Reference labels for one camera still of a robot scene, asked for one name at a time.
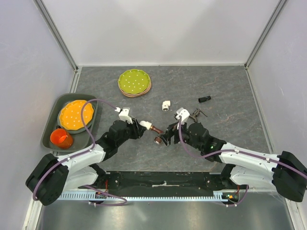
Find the white elbow pipe fitting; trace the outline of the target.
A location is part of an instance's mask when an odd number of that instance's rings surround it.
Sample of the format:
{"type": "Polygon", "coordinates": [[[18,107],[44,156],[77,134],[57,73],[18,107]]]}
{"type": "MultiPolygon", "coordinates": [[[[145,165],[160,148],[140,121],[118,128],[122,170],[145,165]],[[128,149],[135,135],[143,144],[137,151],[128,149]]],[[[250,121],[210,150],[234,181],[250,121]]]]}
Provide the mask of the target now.
{"type": "Polygon", "coordinates": [[[145,127],[147,130],[151,130],[152,123],[148,121],[140,121],[139,124],[143,127],[145,127]]]}

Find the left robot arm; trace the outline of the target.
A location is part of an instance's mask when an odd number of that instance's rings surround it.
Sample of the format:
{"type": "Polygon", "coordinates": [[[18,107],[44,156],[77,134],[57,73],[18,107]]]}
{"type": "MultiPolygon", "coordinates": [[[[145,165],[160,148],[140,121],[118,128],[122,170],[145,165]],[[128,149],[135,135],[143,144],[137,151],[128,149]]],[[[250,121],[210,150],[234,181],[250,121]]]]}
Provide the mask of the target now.
{"type": "Polygon", "coordinates": [[[152,124],[147,121],[132,123],[116,120],[100,139],[80,151],[55,157],[45,155],[27,178],[25,185],[33,193],[33,200],[48,206],[66,191],[80,186],[101,188],[105,172],[96,167],[114,156],[119,147],[129,139],[139,139],[152,124]]]}

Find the second white elbow fitting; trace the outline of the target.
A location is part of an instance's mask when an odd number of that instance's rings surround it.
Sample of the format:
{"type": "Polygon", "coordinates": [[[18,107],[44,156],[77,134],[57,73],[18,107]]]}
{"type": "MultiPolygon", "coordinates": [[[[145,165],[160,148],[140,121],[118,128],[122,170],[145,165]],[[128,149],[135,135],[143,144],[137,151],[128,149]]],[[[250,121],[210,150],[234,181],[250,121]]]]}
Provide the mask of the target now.
{"type": "Polygon", "coordinates": [[[170,100],[166,100],[162,102],[162,111],[168,111],[169,108],[171,106],[171,101],[170,100]]]}

